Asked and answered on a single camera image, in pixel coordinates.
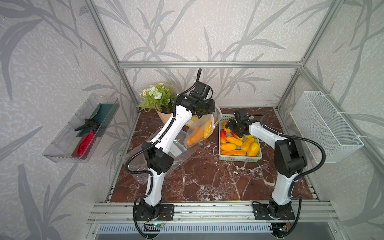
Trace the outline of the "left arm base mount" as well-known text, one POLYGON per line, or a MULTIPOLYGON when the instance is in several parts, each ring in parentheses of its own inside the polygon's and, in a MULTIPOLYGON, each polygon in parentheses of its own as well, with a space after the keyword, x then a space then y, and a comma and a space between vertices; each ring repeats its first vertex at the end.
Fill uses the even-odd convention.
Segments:
POLYGON ((133 219, 136 221, 161 220, 171 221, 174 218, 175 205, 159 204, 155 207, 150 205, 136 205, 133 219))

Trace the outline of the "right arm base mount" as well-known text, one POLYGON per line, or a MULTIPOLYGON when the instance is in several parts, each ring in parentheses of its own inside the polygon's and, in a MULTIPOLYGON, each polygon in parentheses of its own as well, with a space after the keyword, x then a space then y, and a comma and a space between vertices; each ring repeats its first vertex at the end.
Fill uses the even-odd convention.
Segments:
POLYGON ((261 202, 252 202, 255 220, 295 220, 295 214, 292 203, 280 206, 275 202, 262 204, 261 202))

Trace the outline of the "clear wall-mounted tray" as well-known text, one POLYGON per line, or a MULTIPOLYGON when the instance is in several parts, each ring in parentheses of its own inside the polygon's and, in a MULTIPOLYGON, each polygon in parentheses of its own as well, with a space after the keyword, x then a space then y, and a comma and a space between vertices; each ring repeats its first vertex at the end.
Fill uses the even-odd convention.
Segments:
POLYGON ((118 98, 91 94, 43 156, 54 163, 87 163, 119 108, 118 98))

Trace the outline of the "clear zip-top bag blue zipper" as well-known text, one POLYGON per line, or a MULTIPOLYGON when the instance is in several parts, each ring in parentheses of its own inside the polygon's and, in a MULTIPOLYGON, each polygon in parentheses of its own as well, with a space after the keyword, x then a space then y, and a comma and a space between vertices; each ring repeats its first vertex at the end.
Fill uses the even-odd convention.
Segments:
POLYGON ((128 169, 131 172, 149 171, 150 167, 152 167, 156 173, 164 172, 168 174, 188 160, 195 152, 203 148, 202 143, 187 146, 187 133, 180 131, 166 154, 156 148, 152 148, 132 159, 133 155, 150 145, 144 142, 126 154, 125 164, 128 165, 128 169))

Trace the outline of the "red black pruning shears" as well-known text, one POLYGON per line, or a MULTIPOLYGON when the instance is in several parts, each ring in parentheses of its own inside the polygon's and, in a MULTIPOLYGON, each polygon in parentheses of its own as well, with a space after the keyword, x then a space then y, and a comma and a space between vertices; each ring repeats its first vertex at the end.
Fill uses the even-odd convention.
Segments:
POLYGON ((85 156, 87 149, 89 148, 89 146, 92 145, 94 136, 96 134, 96 131, 99 129, 99 126, 100 125, 97 122, 91 119, 85 119, 85 123, 83 125, 74 129, 74 131, 77 132, 80 130, 84 130, 85 128, 91 128, 87 133, 82 136, 74 152, 72 153, 72 157, 81 158, 85 156))

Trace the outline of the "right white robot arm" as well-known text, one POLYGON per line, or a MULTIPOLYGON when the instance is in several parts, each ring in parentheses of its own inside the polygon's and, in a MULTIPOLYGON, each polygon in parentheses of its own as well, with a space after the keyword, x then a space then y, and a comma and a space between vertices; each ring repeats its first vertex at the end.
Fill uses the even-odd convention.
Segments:
POLYGON ((278 176, 275 189, 269 199, 267 211, 272 219, 277 220, 291 211, 292 192, 295 183, 324 165, 326 151, 313 140, 285 135, 273 130, 264 124, 264 117, 256 120, 254 116, 249 116, 244 109, 234 111, 234 117, 226 124, 226 128, 230 129, 237 137, 245 135, 257 137, 275 151, 274 164, 278 176), (305 172, 303 169, 307 166, 307 159, 302 142, 315 146, 321 153, 320 163, 305 172))

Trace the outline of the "yellow mango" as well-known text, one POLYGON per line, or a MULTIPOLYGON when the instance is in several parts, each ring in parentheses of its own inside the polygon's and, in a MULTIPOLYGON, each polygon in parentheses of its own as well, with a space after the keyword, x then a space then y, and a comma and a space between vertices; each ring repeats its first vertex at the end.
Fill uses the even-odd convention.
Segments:
POLYGON ((256 157, 260 151, 260 146, 257 142, 253 142, 248 151, 247 151, 247 157, 256 157))
POLYGON ((211 136, 212 131, 213 131, 213 127, 214 126, 213 126, 211 120, 206 122, 205 127, 204 127, 204 135, 203 135, 205 139, 207 139, 211 136))

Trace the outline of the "red mango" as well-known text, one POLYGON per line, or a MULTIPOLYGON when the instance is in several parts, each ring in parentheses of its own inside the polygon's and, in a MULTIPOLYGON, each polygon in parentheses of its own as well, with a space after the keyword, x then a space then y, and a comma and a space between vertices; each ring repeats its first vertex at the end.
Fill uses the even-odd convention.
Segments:
POLYGON ((220 143, 225 144, 227 142, 226 138, 227 138, 227 134, 225 130, 220 130, 220 143))

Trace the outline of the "green book in tray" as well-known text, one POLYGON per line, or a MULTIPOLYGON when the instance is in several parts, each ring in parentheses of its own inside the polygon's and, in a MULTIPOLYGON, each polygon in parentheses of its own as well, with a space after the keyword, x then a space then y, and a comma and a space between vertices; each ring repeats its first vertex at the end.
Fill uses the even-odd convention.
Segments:
MULTIPOLYGON (((86 119, 91 119, 97 122, 100 125, 99 129, 103 129, 104 125, 106 125, 107 122, 113 118, 113 115, 116 113, 119 107, 119 104, 99 104, 94 110, 94 112, 91 114, 91 116, 86 119)), ((80 130, 80 133, 77 134, 77 137, 82 137, 90 129, 91 128, 85 128, 84 130, 80 130)))

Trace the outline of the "green plastic basket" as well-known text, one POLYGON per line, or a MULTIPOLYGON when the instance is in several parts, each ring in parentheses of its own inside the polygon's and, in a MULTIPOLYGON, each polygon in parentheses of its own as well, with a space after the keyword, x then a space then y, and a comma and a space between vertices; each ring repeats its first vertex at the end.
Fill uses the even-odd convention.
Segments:
POLYGON ((235 162, 258 162, 262 159, 263 154, 260 146, 260 141, 257 137, 247 136, 247 137, 236 137, 234 133, 232 133, 229 129, 225 128, 225 124, 230 119, 234 119, 233 115, 223 114, 219 121, 219 159, 221 161, 235 161, 235 162), (220 130, 225 130, 227 134, 226 143, 220 143, 220 130), (256 157, 240 157, 240 156, 224 156, 220 155, 220 151, 232 151, 232 150, 243 150, 245 152, 248 151, 250 145, 253 142, 257 142, 260 146, 260 151, 256 157))

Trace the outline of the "potted white flower plant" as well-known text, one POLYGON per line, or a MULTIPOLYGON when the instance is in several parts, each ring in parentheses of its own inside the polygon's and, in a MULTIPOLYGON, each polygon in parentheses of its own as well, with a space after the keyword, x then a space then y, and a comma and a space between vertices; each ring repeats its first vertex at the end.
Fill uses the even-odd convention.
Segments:
POLYGON ((150 85, 140 92, 142 102, 138 105, 141 110, 156 110, 163 124, 171 118, 174 111, 176 94, 172 91, 173 83, 158 83, 150 85))

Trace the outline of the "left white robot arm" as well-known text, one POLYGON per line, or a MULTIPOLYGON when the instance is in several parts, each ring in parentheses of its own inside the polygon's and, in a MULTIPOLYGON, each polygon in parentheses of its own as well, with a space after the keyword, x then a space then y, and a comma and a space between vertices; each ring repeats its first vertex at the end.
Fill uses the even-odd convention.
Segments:
POLYGON ((125 163, 127 173, 148 175, 146 194, 135 198, 140 202, 134 203, 134 220, 152 220, 161 214, 164 178, 174 163, 174 158, 169 155, 171 145, 193 116, 200 119, 216 111, 215 101, 207 98, 212 88, 199 81, 201 74, 202 69, 200 68, 194 85, 177 95, 173 115, 160 132, 151 141, 144 142, 142 150, 133 154, 125 163), (140 154, 144 155, 148 169, 141 171, 129 169, 131 161, 140 154))

